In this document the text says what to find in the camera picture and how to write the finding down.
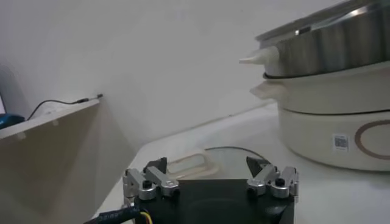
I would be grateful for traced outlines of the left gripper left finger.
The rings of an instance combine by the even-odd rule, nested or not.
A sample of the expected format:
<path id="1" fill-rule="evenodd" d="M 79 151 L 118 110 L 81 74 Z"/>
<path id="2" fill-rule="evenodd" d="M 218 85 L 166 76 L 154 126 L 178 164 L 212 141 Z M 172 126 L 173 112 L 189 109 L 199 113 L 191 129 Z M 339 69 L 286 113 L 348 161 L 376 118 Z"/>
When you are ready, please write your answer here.
<path id="1" fill-rule="evenodd" d="M 143 170 L 126 169 L 122 176 L 125 199 L 138 197 L 140 200 L 154 200 L 162 197 L 176 198 L 180 194 L 180 183 L 167 176 L 167 158 L 150 161 Z"/>

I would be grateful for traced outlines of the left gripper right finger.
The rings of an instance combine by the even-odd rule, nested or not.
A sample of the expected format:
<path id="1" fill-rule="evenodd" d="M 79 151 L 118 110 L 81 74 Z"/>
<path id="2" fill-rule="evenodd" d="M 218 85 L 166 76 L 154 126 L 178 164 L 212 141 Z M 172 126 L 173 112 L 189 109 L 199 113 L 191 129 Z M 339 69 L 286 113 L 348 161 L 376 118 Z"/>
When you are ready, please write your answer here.
<path id="1" fill-rule="evenodd" d="M 282 171 L 266 159 L 246 157 L 252 177 L 247 180 L 247 189 L 257 197 L 271 194 L 285 199 L 299 195 L 299 173 L 295 167 L 286 166 Z"/>

